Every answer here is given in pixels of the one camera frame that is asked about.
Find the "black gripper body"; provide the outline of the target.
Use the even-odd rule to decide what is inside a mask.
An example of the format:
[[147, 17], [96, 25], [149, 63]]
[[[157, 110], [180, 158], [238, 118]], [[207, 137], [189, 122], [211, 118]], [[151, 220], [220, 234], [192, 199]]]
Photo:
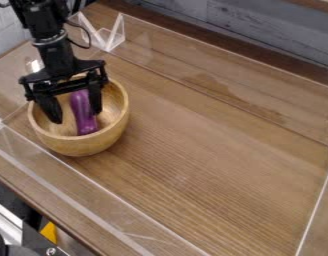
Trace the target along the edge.
[[33, 44], [33, 46], [38, 50], [44, 68], [22, 76], [18, 80], [28, 101], [37, 101], [44, 96], [60, 95], [83, 88], [85, 86], [84, 80], [67, 82], [67, 79], [84, 72], [97, 71], [96, 75], [88, 78], [92, 85], [108, 81], [105, 62], [79, 59], [68, 40]]

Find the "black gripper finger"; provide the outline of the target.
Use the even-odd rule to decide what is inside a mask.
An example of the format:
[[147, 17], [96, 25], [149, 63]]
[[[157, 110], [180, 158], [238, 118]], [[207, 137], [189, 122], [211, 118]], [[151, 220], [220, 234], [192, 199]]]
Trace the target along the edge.
[[87, 89], [88, 89], [88, 97], [89, 97], [92, 112], [95, 115], [99, 115], [100, 112], [103, 111], [101, 82], [99, 80], [89, 81], [87, 85]]
[[63, 109], [57, 98], [53, 95], [40, 94], [36, 96], [36, 102], [47, 115], [48, 119], [56, 123], [63, 123]]

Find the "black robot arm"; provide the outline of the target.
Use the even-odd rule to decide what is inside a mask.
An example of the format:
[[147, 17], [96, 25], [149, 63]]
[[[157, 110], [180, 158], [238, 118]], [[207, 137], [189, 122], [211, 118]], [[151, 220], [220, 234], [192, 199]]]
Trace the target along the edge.
[[57, 95], [88, 90], [91, 111], [103, 111], [101, 90], [109, 82], [103, 60], [83, 60], [75, 56], [72, 45], [77, 43], [68, 37], [64, 24], [88, 30], [68, 20], [69, 8], [65, 0], [8, 0], [0, 1], [0, 8], [10, 7], [30, 32], [32, 45], [37, 49], [44, 68], [21, 76], [18, 83], [25, 90], [25, 98], [41, 108], [48, 119], [63, 123], [63, 109]]

